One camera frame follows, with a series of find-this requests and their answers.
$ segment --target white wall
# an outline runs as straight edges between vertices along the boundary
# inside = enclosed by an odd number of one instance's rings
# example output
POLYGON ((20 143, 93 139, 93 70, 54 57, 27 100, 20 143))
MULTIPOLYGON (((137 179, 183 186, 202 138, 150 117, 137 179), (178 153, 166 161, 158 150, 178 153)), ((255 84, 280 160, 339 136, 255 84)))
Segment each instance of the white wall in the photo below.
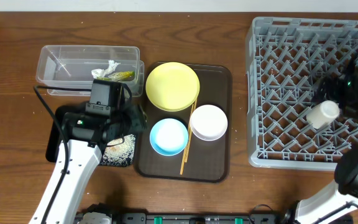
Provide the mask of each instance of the white wall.
POLYGON ((0 11, 358 12, 358 0, 0 0, 0 11))

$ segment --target white cylinder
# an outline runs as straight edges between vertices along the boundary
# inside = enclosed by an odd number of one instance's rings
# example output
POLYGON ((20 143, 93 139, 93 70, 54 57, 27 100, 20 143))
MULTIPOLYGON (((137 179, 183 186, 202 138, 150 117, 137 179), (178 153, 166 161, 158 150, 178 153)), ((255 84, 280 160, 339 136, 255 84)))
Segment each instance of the white cylinder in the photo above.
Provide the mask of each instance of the white cylinder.
POLYGON ((306 120, 316 129, 330 124, 339 116, 338 105, 330 100, 326 100, 311 109, 306 115, 306 120))

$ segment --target brown tray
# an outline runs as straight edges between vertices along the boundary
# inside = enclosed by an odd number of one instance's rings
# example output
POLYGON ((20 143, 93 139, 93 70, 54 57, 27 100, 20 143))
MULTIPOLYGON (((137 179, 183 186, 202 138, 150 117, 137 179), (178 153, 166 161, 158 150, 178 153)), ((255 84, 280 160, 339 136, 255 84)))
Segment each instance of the brown tray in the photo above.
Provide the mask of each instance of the brown tray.
MULTIPOLYGON (((157 62, 149 68, 151 72, 156 66, 164 62, 157 62)), ((191 137, 187 163, 180 175, 183 151, 175 156, 162 156, 154 151, 150 145, 150 131, 161 119, 175 118, 186 127, 190 118, 191 106, 177 112, 163 111, 155 107, 145 97, 144 110, 148 116, 147 130, 138 139, 135 150, 134 165, 138 173, 145 177, 157 177, 178 180, 193 180, 200 182, 220 182, 229 171, 230 130, 231 130, 231 90, 232 78, 228 69, 220 66, 192 65, 200 80, 200 93, 197 107, 215 105, 226 114, 229 125, 226 133, 215 141, 202 141, 194 134, 191 137)))

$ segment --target crumpled paper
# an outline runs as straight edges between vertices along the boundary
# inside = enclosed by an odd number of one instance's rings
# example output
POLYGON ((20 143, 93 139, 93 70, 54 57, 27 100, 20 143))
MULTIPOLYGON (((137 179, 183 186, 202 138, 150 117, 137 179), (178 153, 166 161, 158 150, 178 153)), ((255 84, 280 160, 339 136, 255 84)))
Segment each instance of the crumpled paper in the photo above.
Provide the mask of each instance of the crumpled paper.
POLYGON ((107 69, 94 69, 91 71, 93 78, 104 78, 106 75, 111 74, 116 70, 117 66, 121 64, 114 62, 114 60, 109 60, 109 67, 107 69))

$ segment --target bowl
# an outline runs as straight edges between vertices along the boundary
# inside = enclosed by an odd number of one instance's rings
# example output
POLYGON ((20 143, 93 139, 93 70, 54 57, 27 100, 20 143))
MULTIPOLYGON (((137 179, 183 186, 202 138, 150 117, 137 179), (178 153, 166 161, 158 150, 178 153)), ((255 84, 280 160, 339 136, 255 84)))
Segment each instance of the bowl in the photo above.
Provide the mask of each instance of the bowl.
POLYGON ((190 128, 199 139, 215 141, 226 132, 226 114, 217 106, 200 106, 190 117, 190 128))
POLYGON ((188 132, 180 121, 163 119, 157 122, 150 132, 150 144, 163 156, 174 156, 186 147, 188 132))
POLYGON ((182 63, 159 65, 146 81, 146 94, 150 102, 165 111, 180 111, 189 107, 199 92, 197 74, 182 63))

